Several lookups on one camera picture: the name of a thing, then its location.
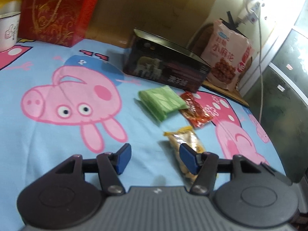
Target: white cup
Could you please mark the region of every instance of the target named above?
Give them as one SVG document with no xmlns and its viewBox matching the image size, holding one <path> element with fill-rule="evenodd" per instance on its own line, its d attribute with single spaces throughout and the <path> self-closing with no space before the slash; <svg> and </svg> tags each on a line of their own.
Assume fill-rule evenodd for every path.
<svg viewBox="0 0 308 231">
<path fill-rule="evenodd" d="M 16 44 L 20 13 L 10 12 L 0 15 L 0 52 Z"/>
</svg>

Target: green tissue packet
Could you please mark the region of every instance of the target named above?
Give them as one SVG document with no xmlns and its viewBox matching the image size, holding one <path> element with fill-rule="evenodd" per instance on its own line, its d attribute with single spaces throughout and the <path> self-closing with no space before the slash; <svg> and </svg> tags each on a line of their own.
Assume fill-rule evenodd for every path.
<svg viewBox="0 0 308 231">
<path fill-rule="evenodd" d="M 138 95 L 143 105 L 160 122 L 166 119 L 169 113 L 188 108 L 186 102 L 169 86 L 142 90 Z"/>
</svg>

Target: pig eye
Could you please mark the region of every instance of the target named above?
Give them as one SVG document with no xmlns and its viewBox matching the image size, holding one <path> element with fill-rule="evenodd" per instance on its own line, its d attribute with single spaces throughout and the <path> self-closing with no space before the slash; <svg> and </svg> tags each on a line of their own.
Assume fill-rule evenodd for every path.
<svg viewBox="0 0 308 231">
<path fill-rule="evenodd" d="M 61 118 L 70 117 L 70 114 L 71 114 L 71 110 L 70 110 L 69 107 L 67 107 L 67 106 L 60 106 L 60 107 L 58 107 L 58 115 Z"/>
<path fill-rule="evenodd" d="M 78 111 L 84 116 L 90 115 L 92 113 L 91 107 L 87 104 L 80 104 L 78 107 Z"/>
</svg>

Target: black box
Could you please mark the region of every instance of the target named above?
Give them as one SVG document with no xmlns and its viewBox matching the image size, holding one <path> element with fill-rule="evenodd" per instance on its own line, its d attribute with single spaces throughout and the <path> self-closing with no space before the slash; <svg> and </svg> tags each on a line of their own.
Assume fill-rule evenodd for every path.
<svg viewBox="0 0 308 231">
<path fill-rule="evenodd" d="M 134 29 L 123 71 L 195 93 L 211 67 L 193 52 L 162 37 Z"/>
</svg>

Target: gray ribbed surface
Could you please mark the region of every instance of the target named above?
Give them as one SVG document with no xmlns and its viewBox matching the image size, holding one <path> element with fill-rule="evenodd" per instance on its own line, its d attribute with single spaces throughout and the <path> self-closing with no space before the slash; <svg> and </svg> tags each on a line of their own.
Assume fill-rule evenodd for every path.
<svg viewBox="0 0 308 231">
<path fill-rule="evenodd" d="M 41 231 L 25 227 L 23 231 Z M 184 187 L 132 187 L 128 194 L 109 197 L 89 221 L 62 231 L 244 231 L 222 218 L 206 197 Z M 289 231 L 291 226 L 268 230 Z"/>
</svg>

